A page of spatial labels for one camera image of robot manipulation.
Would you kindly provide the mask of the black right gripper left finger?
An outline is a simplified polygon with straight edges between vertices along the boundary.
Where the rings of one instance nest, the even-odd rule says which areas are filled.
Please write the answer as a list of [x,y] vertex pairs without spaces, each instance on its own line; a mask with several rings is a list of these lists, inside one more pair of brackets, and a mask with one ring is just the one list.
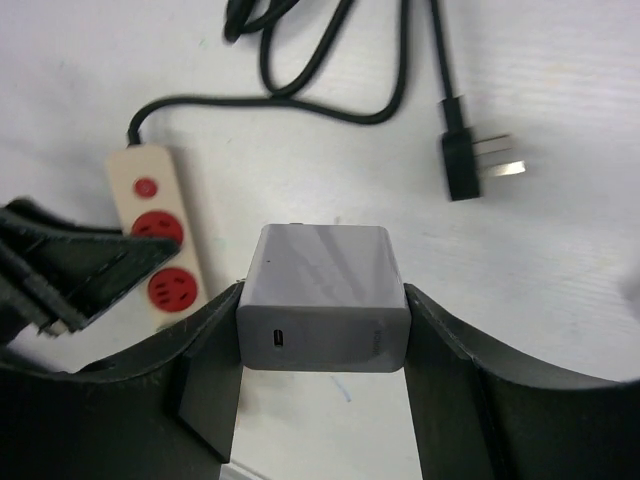
[[242,378],[234,284],[190,317],[70,374],[1,357],[5,479],[216,479]]

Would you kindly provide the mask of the beige power strip red sockets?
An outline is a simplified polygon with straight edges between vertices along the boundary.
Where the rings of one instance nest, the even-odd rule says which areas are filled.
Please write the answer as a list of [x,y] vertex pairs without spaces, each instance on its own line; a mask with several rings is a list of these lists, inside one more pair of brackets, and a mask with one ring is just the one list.
[[188,317],[209,296],[170,151],[153,144],[128,147],[111,154],[106,169],[123,231],[169,238],[179,247],[139,288],[156,325]]

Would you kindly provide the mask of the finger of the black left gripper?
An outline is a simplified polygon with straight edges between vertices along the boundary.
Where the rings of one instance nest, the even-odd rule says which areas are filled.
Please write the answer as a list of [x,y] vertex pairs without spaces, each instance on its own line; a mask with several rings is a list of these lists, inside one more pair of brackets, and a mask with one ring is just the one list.
[[1,335],[81,331],[178,252],[169,238],[77,225],[15,199],[1,207]]

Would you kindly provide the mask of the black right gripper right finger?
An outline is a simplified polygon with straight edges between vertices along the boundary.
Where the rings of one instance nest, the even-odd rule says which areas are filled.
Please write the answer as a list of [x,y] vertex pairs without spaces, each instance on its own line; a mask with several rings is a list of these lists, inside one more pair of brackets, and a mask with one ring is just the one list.
[[417,287],[404,373],[425,479],[636,479],[639,383],[525,354]]

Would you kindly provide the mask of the large white charger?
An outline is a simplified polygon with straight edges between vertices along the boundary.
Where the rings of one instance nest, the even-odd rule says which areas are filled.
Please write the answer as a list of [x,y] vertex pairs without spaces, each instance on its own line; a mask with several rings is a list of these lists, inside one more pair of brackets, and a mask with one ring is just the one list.
[[381,226],[269,224],[236,310],[241,360],[264,371],[392,373],[411,312]]

